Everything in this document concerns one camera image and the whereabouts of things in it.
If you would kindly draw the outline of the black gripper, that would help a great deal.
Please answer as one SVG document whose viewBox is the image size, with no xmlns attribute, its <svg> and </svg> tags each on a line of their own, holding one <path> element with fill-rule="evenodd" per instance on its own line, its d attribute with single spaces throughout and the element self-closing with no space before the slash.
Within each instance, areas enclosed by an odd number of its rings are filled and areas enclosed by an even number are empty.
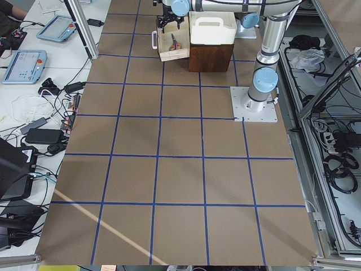
<svg viewBox="0 0 361 271">
<path fill-rule="evenodd" d="M 177 28 L 180 29 L 180 25 L 184 22 L 184 17 L 177 16 L 176 14 L 158 15 L 156 25 L 158 28 L 164 30 L 167 24 L 174 21 L 177 23 Z"/>
</svg>

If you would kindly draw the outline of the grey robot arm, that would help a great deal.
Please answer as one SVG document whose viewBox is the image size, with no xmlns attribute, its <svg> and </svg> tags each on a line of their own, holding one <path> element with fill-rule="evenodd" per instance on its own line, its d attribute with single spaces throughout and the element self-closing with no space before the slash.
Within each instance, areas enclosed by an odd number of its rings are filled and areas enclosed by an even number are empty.
<svg viewBox="0 0 361 271">
<path fill-rule="evenodd" d="M 259 113 L 265 108 L 267 98 L 277 86 L 278 74 L 275 69 L 287 18 L 288 15 L 283 13 L 267 19 L 261 50 L 256 56 L 252 84 L 240 99 L 241 105 L 251 113 Z"/>
<path fill-rule="evenodd" d="M 236 12 L 257 13 L 260 16 L 274 16 L 289 14 L 295 10 L 301 1 L 275 1 L 275 0 L 243 0 L 243 1 L 212 1 L 212 0 L 154 0 L 153 6 L 162 5 L 163 14 L 157 16 L 157 27 L 165 29 L 171 22 L 176 22 L 177 27 L 184 22 L 184 17 L 189 12 Z"/>
</svg>

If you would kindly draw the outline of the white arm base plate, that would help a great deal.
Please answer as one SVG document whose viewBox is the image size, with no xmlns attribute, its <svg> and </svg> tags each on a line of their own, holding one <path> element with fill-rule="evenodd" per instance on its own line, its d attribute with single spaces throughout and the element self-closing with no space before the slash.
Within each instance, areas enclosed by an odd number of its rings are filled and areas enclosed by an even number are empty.
<svg viewBox="0 0 361 271">
<path fill-rule="evenodd" d="M 276 123 L 278 121 L 272 95 L 266 101 L 255 102 L 248 95 L 248 87 L 231 86 L 230 96 L 234 121 Z"/>
</svg>

